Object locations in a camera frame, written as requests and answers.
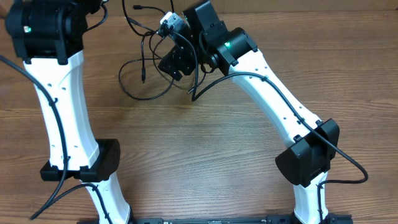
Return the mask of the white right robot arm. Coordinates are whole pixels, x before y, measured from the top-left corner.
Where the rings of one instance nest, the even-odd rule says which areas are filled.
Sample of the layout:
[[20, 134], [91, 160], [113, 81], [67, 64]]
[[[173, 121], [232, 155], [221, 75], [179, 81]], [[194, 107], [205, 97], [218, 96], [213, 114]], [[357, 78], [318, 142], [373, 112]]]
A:
[[277, 78], [248, 33], [240, 27], [228, 30], [211, 2], [198, 1], [182, 15], [166, 13], [159, 34], [175, 42], [159, 63], [163, 72], [179, 80], [208, 64], [240, 86], [274, 125], [285, 146], [275, 162], [294, 188], [292, 223], [331, 223], [322, 182], [336, 154], [338, 125], [306, 109]]

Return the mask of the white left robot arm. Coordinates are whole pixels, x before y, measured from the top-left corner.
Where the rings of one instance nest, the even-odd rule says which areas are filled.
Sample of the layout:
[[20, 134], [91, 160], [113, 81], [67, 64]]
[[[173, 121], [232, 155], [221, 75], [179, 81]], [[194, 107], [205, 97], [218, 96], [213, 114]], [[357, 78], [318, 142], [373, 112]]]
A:
[[119, 141], [94, 137], [83, 90], [86, 17], [103, 9], [103, 0], [15, 1], [5, 26], [23, 62], [16, 70], [35, 86], [49, 138], [50, 157], [40, 175], [57, 187], [44, 208], [64, 197], [62, 185], [74, 178], [89, 192], [99, 223], [132, 223], [116, 173]]

